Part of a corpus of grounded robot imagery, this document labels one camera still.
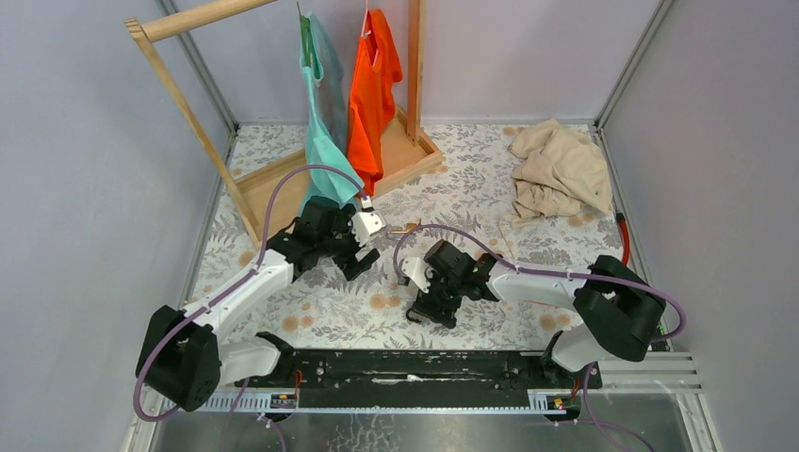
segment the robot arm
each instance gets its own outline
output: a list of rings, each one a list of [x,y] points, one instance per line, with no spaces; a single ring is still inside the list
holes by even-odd
[[[645,283],[617,259],[599,256],[586,268],[556,268],[522,265],[543,270],[568,270],[601,274]],[[424,259],[405,259],[401,265],[407,282],[419,288],[409,320],[421,318],[454,328],[455,312],[463,297],[473,300],[535,300],[576,311],[583,323],[559,331],[546,348],[543,359],[568,372],[610,356],[633,362],[644,359],[657,331],[665,301],[622,284],[569,280],[519,273],[497,265],[484,254],[475,261],[445,240],[436,243]]]
[[[275,234],[263,259],[255,258],[230,281],[203,299],[177,311],[163,306],[153,314],[139,354],[137,376],[156,345],[187,313],[206,311],[180,330],[158,354],[144,382],[186,411],[202,406],[220,385],[273,372],[281,350],[262,337],[224,344],[233,328],[255,305],[289,287],[320,257],[333,257],[348,281],[366,271],[380,254],[358,254],[369,238],[385,227],[385,220],[362,202],[356,213],[351,204],[312,197],[295,218],[294,229]]]

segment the wooden base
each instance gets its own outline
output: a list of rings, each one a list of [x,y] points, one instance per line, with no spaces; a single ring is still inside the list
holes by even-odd
[[[441,151],[423,131],[420,131],[419,140],[414,145],[406,136],[405,122],[405,112],[398,108],[397,116],[383,131],[381,145],[384,173],[383,178],[375,185],[374,198],[404,185],[444,161]],[[264,215],[272,191],[283,176],[303,165],[305,150],[236,179],[236,186],[244,196],[245,203],[254,212],[255,222],[248,221],[244,215],[241,217],[256,246],[261,243]],[[269,236],[284,228],[298,215],[309,180],[308,172],[304,171],[292,177],[280,189],[269,219]]]

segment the crumpled garment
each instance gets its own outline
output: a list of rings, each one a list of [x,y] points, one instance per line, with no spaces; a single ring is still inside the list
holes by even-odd
[[[526,159],[513,173],[519,214],[514,225],[541,216],[572,216],[585,204],[612,212],[608,164],[590,137],[549,120],[522,131],[510,151]]]

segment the wooden frame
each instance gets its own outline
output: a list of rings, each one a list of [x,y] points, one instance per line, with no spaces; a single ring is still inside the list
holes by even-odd
[[[136,18],[127,19],[125,26],[153,67],[164,88],[172,97],[191,130],[203,145],[205,153],[222,177],[233,203],[247,228],[247,234],[258,246],[263,237],[263,220],[267,202],[278,181],[291,170],[305,164],[305,152],[298,151],[264,168],[234,179],[220,158],[205,130],[200,125],[186,97],[178,88],[166,64],[153,46],[154,42],[170,38],[203,25],[258,8],[276,0],[216,0],[169,16],[140,24]],[[421,85],[424,60],[424,29],[426,0],[408,0],[408,113],[398,108],[397,115],[383,131],[383,178],[375,185],[375,197],[428,172],[444,161],[444,156],[430,137],[421,129]],[[269,230],[272,233],[285,227],[300,210],[308,187],[307,172],[286,183],[272,210]]]

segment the white wall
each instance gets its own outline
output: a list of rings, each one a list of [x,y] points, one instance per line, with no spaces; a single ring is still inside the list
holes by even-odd
[[[206,0],[178,0],[180,8]],[[658,0],[428,0],[428,121],[595,117]],[[372,0],[407,62],[406,0]],[[238,121],[307,121],[296,2],[280,0],[193,32]],[[363,0],[301,0],[354,65]],[[349,91],[350,79],[345,80]],[[405,82],[395,89],[403,104]]]
[[[607,127],[727,451],[795,450],[799,2],[677,2]]]
[[[151,0],[0,4],[0,450],[117,450],[149,316],[181,295],[214,174],[122,21]],[[208,132],[227,132],[175,42]]]

